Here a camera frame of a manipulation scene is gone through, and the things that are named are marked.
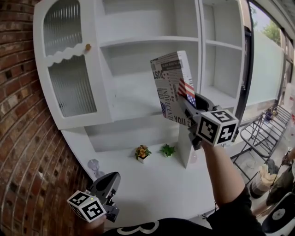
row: black shirt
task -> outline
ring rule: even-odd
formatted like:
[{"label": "black shirt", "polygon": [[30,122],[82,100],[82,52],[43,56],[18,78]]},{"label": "black shirt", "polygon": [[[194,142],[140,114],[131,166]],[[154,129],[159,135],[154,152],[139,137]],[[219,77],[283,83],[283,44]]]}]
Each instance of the black shirt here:
[{"label": "black shirt", "polygon": [[103,235],[265,236],[260,223],[251,212],[251,200],[247,188],[233,202],[223,205],[209,216],[207,221],[210,223],[212,230],[185,219],[166,218],[152,223],[112,229]]}]

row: brick wall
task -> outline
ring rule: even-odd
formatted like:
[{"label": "brick wall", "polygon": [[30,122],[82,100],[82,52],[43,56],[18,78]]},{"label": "brick wall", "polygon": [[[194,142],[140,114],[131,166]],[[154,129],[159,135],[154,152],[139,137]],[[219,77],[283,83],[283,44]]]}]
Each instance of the brick wall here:
[{"label": "brick wall", "polygon": [[74,235],[66,199],[88,176],[58,131],[36,70],[36,0],[0,1],[0,225],[8,235]]}]

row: scalloped trim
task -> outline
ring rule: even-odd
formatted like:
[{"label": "scalloped trim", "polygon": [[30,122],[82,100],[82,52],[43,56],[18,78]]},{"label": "scalloped trim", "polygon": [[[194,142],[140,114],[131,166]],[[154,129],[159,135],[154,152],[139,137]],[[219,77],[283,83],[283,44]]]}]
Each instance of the scalloped trim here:
[{"label": "scalloped trim", "polygon": [[78,43],[74,47],[67,47],[63,52],[57,51],[54,55],[46,57],[46,66],[51,67],[54,63],[61,63],[63,60],[69,60],[73,56],[81,56],[85,52],[85,46]]}]

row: black and white cube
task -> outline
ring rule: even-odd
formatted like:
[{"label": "black and white cube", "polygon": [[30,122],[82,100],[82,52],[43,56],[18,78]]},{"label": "black and white cube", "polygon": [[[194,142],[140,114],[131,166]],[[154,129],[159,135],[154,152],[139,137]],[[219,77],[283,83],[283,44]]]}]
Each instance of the black and white cube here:
[{"label": "black and white cube", "polygon": [[97,197],[88,195],[79,190],[75,192],[67,202],[77,216],[88,222],[92,222],[106,214],[105,209]]},{"label": "black and white cube", "polygon": [[238,119],[228,110],[203,112],[198,122],[197,135],[213,146],[231,142]]}]

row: wooden knob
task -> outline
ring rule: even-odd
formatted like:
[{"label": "wooden knob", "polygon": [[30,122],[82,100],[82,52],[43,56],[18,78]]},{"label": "wooden knob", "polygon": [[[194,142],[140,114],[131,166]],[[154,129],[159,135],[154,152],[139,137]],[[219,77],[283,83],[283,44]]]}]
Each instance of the wooden knob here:
[{"label": "wooden knob", "polygon": [[89,51],[91,49],[91,45],[89,43],[86,44],[85,46],[86,51]]}]

